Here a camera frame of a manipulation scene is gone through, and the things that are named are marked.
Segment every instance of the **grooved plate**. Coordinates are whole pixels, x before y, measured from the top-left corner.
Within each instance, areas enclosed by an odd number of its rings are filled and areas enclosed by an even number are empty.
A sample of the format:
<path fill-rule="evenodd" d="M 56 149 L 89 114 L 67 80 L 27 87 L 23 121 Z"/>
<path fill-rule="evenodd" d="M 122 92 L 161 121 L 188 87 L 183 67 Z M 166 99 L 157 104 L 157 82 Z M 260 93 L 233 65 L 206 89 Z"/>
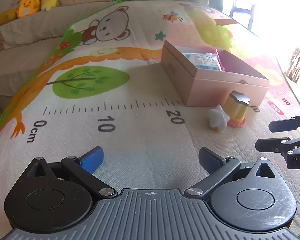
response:
<path fill-rule="evenodd" d="M 290 240 L 283 228 L 268 234 L 244 233 L 217 220 L 204 201 L 182 196 L 177 189 L 124 189 L 111 200 L 98 202 L 82 223 L 52 234 L 15 229 L 7 240 Z"/>

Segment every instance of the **circular cap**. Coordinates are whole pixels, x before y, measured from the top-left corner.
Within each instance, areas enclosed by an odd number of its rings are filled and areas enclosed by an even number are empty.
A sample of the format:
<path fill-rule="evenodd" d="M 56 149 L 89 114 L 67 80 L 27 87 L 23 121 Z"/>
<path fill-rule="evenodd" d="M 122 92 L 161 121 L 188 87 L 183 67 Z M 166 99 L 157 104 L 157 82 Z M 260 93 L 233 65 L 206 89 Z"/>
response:
<path fill-rule="evenodd" d="M 65 196 L 55 189 L 41 189 L 32 192 L 27 202 L 30 207 L 37 210 L 49 210 L 60 206 L 63 203 Z"/>
<path fill-rule="evenodd" d="M 112 188 L 102 188 L 101 190 L 99 190 L 99 194 L 103 195 L 103 196 L 111 196 L 114 194 L 114 190 Z"/>
<path fill-rule="evenodd" d="M 240 205 L 251 210 L 264 210 L 274 204 L 274 197 L 261 189 L 246 189 L 237 195 Z"/>
<path fill-rule="evenodd" d="M 199 189 L 197 187 L 192 187 L 187 190 L 187 193 L 192 196 L 199 196 L 203 193 L 203 191 L 202 191 L 202 189 Z"/>

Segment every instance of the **open box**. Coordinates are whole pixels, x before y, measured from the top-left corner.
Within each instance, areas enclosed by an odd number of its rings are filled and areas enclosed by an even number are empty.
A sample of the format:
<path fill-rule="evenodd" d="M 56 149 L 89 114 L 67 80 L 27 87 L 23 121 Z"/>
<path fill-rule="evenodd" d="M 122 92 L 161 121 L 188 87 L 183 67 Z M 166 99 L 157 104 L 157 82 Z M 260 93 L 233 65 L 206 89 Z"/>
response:
<path fill-rule="evenodd" d="M 216 53 L 216 50 L 225 71 L 197 68 L 182 54 Z M 222 105 L 233 90 L 244 93 L 251 106 L 259 106 L 270 82 L 226 50 L 199 44 L 177 47 L 165 40 L 161 64 L 186 106 Z"/>

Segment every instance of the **strawberry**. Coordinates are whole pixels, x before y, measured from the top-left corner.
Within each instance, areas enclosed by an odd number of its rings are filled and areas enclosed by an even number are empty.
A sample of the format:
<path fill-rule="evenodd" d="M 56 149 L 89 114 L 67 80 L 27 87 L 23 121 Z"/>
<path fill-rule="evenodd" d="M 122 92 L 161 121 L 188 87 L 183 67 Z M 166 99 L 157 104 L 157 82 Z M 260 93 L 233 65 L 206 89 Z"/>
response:
<path fill-rule="evenodd" d="M 70 42 L 64 41 L 60 44 L 59 48 L 62 50 L 62 49 L 65 49 L 66 47 L 68 47 L 69 45 L 70 45 Z"/>

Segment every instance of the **cartoon tree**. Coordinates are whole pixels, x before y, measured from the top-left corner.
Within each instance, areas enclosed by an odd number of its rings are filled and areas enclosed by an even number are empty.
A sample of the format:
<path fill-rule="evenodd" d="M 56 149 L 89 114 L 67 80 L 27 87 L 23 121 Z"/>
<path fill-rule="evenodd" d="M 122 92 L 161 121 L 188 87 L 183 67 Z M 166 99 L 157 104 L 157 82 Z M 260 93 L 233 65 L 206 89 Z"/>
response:
<path fill-rule="evenodd" d="M 61 98 L 76 99 L 95 96 L 122 86 L 130 76 L 118 69 L 101 66 L 82 66 L 60 75 L 52 91 Z"/>

